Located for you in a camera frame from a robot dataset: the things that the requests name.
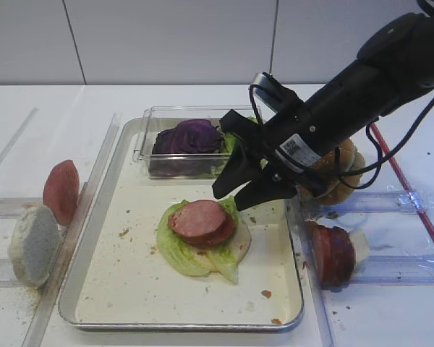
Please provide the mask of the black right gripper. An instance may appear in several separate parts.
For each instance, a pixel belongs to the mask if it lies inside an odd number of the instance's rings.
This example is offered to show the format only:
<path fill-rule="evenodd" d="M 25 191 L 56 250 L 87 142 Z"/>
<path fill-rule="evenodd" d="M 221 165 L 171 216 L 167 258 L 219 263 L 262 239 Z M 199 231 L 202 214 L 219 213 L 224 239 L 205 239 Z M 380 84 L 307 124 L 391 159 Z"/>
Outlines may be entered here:
<path fill-rule="evenodd" d="M 225 133 L 237 142 L 224 169 L 212 185 L 213 196 L 221 199 L 246 184 L 234 197 L 238 211 L 297 195 L 296 184 L 324 188 L 329 177 L 312 168 L 332 150 L 333 137 L 327 134 L 333 100 L 332 85 L 324 85 L 303 101 L 290 89 L 250 85 L 250 95 L 275 109 L 275 115 L 259 124 L 230 110 L 220 120 Z"/>

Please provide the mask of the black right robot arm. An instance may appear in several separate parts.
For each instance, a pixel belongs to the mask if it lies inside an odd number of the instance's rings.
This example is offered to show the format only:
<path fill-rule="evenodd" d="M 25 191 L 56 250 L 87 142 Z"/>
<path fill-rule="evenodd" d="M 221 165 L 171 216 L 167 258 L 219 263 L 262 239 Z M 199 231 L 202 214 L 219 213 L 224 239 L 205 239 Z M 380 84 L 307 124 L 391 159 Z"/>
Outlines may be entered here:
<path fill-rule="evenodd" d="M 331 177 L 346 169 L 315 168 L 363 127 L 434 89 L 434 15 L 405 14 L 381 28 L 357 58 L 308 100 L 269 74 L 255 76 L 250 100 L 273 112 L 268 121 L 250 121 L 229 111 L 220 120 L 236 147 L 212 186 L 221 199 L 235 195 L 238 210 L 289 199 L 303 186 L 313 196 L 326 193 Z"/>

